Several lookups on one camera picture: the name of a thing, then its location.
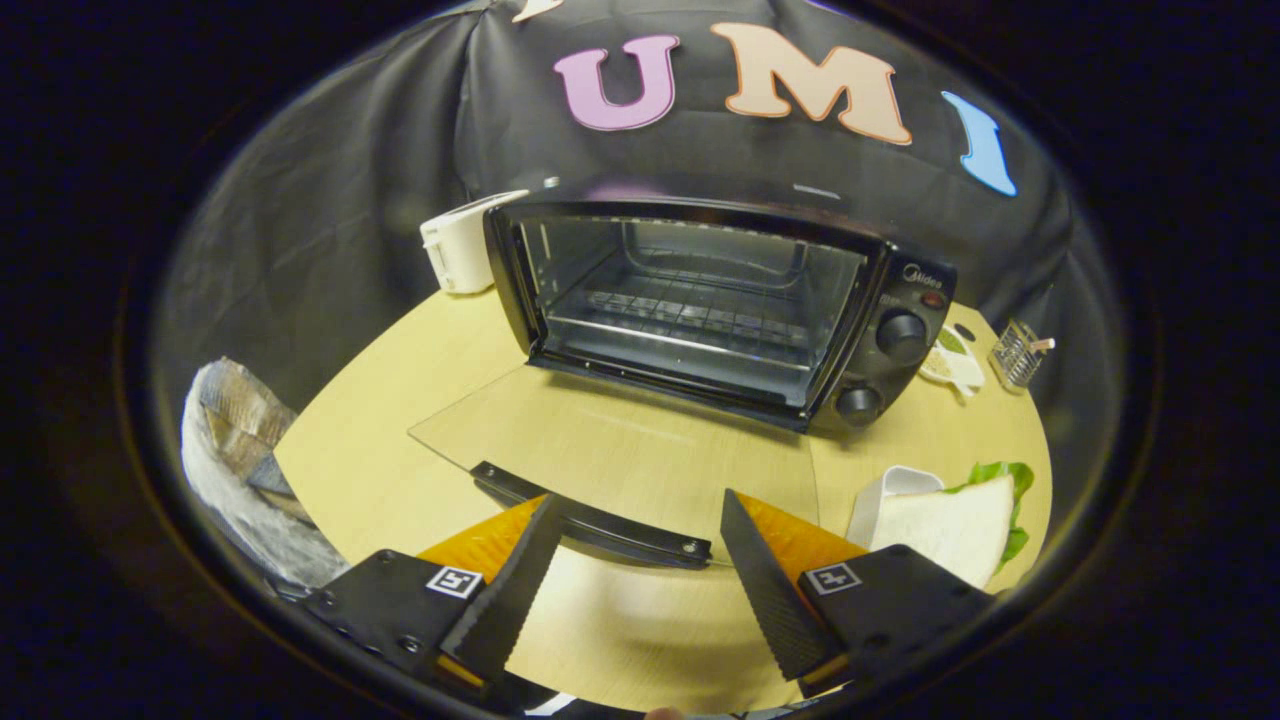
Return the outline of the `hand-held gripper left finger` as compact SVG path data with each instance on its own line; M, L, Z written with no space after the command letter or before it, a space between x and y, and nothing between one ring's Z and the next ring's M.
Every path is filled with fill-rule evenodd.
M541 495L421 553L371 553L303 609L416 682L490 700L506 691L506 664L563 524L564 498Z

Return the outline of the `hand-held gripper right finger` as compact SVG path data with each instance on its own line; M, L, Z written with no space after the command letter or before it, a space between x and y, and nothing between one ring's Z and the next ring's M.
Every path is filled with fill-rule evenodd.
M995 605L905 544L869 551L736 489L719 533L782 678L808 698L905 682Z

